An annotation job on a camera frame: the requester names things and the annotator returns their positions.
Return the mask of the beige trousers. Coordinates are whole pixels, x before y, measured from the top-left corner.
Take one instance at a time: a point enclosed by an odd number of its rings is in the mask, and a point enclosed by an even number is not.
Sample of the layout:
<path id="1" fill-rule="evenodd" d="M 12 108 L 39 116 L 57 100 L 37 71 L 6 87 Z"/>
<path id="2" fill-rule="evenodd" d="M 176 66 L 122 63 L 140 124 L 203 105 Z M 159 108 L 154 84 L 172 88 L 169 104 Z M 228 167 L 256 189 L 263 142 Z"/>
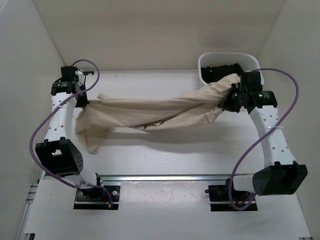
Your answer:
<path id="1" fill-rule="evenodd" d="M 100 93 L 77 116 L 75 134 L 88 153 L 97 154 L 114 128 L 151 132 L 210 124 L 223 113 L 220 103 L 239 82 L 240 76 L 233 73 L 171 99 L 112 98 Z"/>

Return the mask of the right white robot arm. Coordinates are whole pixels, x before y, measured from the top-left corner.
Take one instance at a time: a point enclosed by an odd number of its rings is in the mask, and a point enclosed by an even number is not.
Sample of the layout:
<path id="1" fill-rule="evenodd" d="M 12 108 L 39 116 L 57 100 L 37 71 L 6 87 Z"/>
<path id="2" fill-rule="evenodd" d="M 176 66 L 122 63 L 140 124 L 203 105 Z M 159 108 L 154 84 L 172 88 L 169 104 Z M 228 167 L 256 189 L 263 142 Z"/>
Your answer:
<path id="1" fill-rule="evenodd" d="M 232 89 L 221 103 L 229 112 L 245 108 L 253 121 L 261 145 L 264 168 L 254 174 L 231 174 L 224 193 L 230 200 L 238 199 L 243 192 L 258 196 L 292 195 L 308 174 L 304 164 L 298 164 L 291 153 L 278 117 L 278 103 L 272 91 L 246 92 Z"/>

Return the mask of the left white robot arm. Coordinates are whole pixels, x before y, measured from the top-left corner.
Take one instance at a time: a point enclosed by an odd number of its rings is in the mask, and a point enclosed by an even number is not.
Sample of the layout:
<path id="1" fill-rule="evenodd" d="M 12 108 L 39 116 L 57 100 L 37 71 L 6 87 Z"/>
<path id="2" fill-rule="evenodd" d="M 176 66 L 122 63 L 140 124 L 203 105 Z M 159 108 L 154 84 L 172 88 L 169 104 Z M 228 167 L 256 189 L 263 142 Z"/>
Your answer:
<path id="1" fill-rule="evenodd" d="M 81 72 L 72 69 L 52 84 L 52 110 L 44 120 L 49 123 L 47 133 L 40 143 L 34 143 L 33 133 L 29 150 L 49 176 L 69 187 L 87 189 L 93 200 L 100 200 L 105 194 L 101 177 L 85 168 L 83 156 L 71 140 L 74 110 L 88 104 L 85 79 Z"/>

